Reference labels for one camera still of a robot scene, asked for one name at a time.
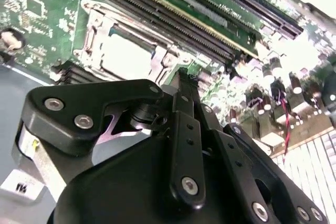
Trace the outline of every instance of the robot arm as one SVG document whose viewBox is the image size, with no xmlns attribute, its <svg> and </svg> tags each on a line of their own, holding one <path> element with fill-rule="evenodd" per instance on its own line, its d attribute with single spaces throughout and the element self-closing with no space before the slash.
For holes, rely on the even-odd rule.
<svg viewBox="0 0 336 224">
<path fill-rule="evenodd" d="M 328 223 L 239 125 L 221 127 L 186 69 L 172 85 L 173 95 L 149 80 L 27 95 L 16 146 L 57 202 L 50 223 Z M 93 166 L 97 141 L 141 129 L 151 137 Z"/>
</svg>

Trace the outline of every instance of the silver screw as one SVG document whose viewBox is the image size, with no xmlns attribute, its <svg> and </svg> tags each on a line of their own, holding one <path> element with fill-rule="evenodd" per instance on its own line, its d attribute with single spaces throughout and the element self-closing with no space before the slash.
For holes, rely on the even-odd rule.
<svg viewBox="0 0 336 224">
<path fill-rule="evenodd" d="M 320 214 L 320 212 L 318 212 L 315 208 L 310 208 L 310 210 L 312 211 L 312 213 L 313 213 L 313 215 L 314 215 L 314 217 L 316 218 L 316 219 L 318 219 L 319 221 L 323 221 L 323 217 L 322 217 L 322 215 Z"/>
<path fill-rule="evenodd" d="M 198 193 L 197 183 L 192 178 L 182 178 L 182 187 L 190 195 L 196 195 Z"/>
<path fill-rule="evenodd" d="M 211 113 L 211 112 L 212 112 L 212 110 L 211 110 L 211 108 L 210 108 L 209 106 L 204 105 L 204 108 L 205 108 L 205 111 L 206 111 L 206 112 L 208 112 L 208 113 Z"/>
<path fill-rule="evenodd" d="M 81 129 L 87 130 L 92 128 L 93 120 L 88 115 L 78 115 L 75 117 L 75 125 Z"/>
<path fill-rule="evenodd" d="M 59 111 L 64 108 L 64 103 L 57 98 L 48 98 L 44 102 L 45 107 L 49 110 Z"/>
<path fill-rule="evenodd" d="M 307 214 L 307 212 L 302 208 L 302 207 L 298 207 L 298 213 L 300 214 L 300 216 L 306 220 L 306 221 L 309 221 L 310 218 L 309 218 L 309 215 Z"/>
<path fill-rule="evenodd" d="M 239 129 L 238 127 L 233 127 L 233 129 L 235 130 L 235 132 L 236 132 L 237 134 L 240 134 L 240 133 L 241 133 L 241 131 L 240 131 L 240 129 Z"/>
<path fill-rule="evenodd" d="M 158 89 L 157 89 L 156 87 L 154 87 L 154 86 L 150 86 L 149 88 L 150 88 L 150 90 L 152 90 L 154 93 L 158 93 L 158 92 L 159 92 Z"/>
<path fill-rule="evenodd" d="M 188 102 L 188 101 L 189 101 L 189 99 L 188 99 L 187 97 L 185 97 L 184 95 L 183 95 L 183 96 L 181 96 L 181 98 L 182 98 L 184 101 L 186 101 L 186 102 Z"/>
<path fill-rule="evenodd" d="M 253 202 L 252 208 L 254 213 L 259 217 L 263 222 L 268 221 L 268 214 L 266 209 L 262 206 L 262 204 L 258 202 Z"/>
</svg>

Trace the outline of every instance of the green circuit board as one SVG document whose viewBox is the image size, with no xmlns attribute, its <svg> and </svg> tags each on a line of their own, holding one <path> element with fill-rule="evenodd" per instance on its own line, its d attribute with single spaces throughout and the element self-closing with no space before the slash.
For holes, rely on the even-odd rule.
<svg viewBox="0 0 336 224">
<path fill-rule="evenodd" d="M 83 47 L 87 31 L 89 15 L 81 6 L 82 0 L 0 0 L 0 29 L 11 27 L 24 34 L 27 44 L 24 48 L 10 52 L 15 56 L 17 64 L 25 67 L 28 71 L 49 77 L 50 67 L 58 60 L 71 61 L 81 64 L 74 56 L 73 51 Z M 98 3 L 111 4 L 108 0 L 91 0 Z M 241 8 L 232 0 L 208 0 L 217 5 L 218 9 L 224 11 L 231 19 L 227 27 L 214 24 L 209 18 L 209 13 L 199 13 L 186 0 L 160 0 L 167 2 L 190 17 L 197 19 L 207 27 L 212 27 L 217 33 L 239 44 L 249 51 L 258 53 L 253 43 L 249 44 L 249 35 L 242 26 L 255 29 L 261 34 L 261 42 L 277 42 L 281 35 L 275 30 L 265 26 L 258 17 Z M 304 37 L 296 41 L 297 48 L 304 48 L 306 45 L 313 45 L 320 54 L 329 55 L 336 49 L 335 36 L 323 27 L 318 27 L 313 21 L 299 15 L 295 9 L 283 0 L 266 0 L 288 16 L 297 20 L 304 28 Z M 287 44 L 273 46 L 270 51 L 282 56 L 283 49 Z M 200 70 L 206 69 L 216 72 L 221 66 L 205 56 L 193 59 L 188 65 L 189 73 L 198 74 Z M 167 78 L 169 83 L 174 71 Z M 203 94 L 203 101 L 210 100 L 212 94 L 217 92 L 217 87 L 223 83 L 222 78 L 210 85 Z M 228 104 L 238 103 L 244 94 L 243 88 L 239 89 L 234 83 L 227 84 L 227 100 L 222 101 L 223 107 Z"/>
</svg>

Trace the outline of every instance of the red wire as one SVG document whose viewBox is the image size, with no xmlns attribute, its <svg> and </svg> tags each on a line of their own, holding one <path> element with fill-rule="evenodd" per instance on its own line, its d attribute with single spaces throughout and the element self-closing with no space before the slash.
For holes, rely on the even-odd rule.
<svg viewBox="0 0 336 224">
<path fill-rule="evenodd" d="M 286 109 L 286 103 L 285 103 L 285 100 L 282 99 L 281 101 L 281 104 L 282 104 L 282 107 L 286 113 L 286 128 L 287 128 L 287 135 L 286 135 L 286 139 L 285 139 L 285 153 L 284 153 L 284 157 L 283 157 L 283 162 L 285 162 L 285 157 L 286 157 L 286 154 L 288 152 L 288 144 L 289 144 L 289 138 L 290 138 L 290 132 L 289 132 L 289 114 L 288 114 L 288 111 Z"/>
</svg>

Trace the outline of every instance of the sticker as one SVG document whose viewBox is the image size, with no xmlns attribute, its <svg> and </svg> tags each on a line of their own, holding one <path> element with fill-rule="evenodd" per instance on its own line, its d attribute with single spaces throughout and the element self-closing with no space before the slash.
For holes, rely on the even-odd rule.
<svg viewBox="0 0 336 224">
<path fill-rule="evenodd" d="M 0 186 L 2 190 L 35 201 L 44 188 L 44 184 L 21 170 L 13 170 Z"/>
</svg>

